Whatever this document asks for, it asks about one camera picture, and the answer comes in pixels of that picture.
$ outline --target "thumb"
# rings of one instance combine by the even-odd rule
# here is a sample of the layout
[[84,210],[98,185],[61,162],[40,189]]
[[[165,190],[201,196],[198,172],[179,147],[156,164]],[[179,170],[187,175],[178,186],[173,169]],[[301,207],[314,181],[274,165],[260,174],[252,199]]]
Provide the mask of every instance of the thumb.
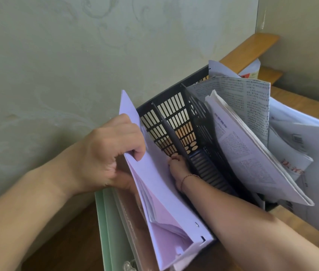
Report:
[[130,174],[117,170],[116,176],[111,180],[111,186],[131,192],[135,197],[135,201],[139,209],[142,209],[142,203],[141,199],[139,198],[137,186],[135,185],[135,180]]

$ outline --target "black plastic file organizer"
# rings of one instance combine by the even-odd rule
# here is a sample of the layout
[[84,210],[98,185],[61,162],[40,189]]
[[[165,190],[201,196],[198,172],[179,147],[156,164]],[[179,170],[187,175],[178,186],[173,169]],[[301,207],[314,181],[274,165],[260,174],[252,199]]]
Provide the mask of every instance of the black plastic file organizer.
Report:
[[203,180],[257,204],[224,157],[216,139],[212,115],[186,89],[207,76],[208,66],[205,66],[147,101],[137,111],[153,141],[167,155],[188,154],[186,158],[191,169]]

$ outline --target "barcode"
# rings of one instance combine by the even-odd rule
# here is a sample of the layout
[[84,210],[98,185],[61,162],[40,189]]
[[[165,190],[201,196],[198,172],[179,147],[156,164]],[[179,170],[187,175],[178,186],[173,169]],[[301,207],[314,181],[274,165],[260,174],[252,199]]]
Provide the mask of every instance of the barcode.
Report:
[[303,139],[301,137],[301,135],[299,134],[293,134],[293,141],[296,142],[296,143],[303,143]]

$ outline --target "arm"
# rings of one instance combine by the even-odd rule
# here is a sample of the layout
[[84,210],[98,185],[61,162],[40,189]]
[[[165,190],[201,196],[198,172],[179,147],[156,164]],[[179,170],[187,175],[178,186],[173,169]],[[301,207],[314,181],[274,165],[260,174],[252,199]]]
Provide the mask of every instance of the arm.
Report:
[[170,161],[176,186],[246,271],[319,271],[319,248],[272,214],[190,176],[182,157]]
[[15,270],[35,237],[72,196],[107,186],[136,191],[116,157],[145,143],[137,125],[120,115],[43,166],[26,173],[0,197],[0,270]]

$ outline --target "person's left hand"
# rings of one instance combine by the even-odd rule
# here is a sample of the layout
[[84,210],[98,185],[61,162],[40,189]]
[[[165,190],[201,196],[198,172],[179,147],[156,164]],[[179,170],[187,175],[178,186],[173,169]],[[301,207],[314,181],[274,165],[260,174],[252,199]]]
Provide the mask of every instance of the person's left hand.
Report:
[[122,114],[39,169],[68,197],[104,187],[128,189],[136,194],[132,176],[118,170],[116,162],[117,156],[132,150],[137,161],[142,159],[146,151],[144,137],[139,127]]

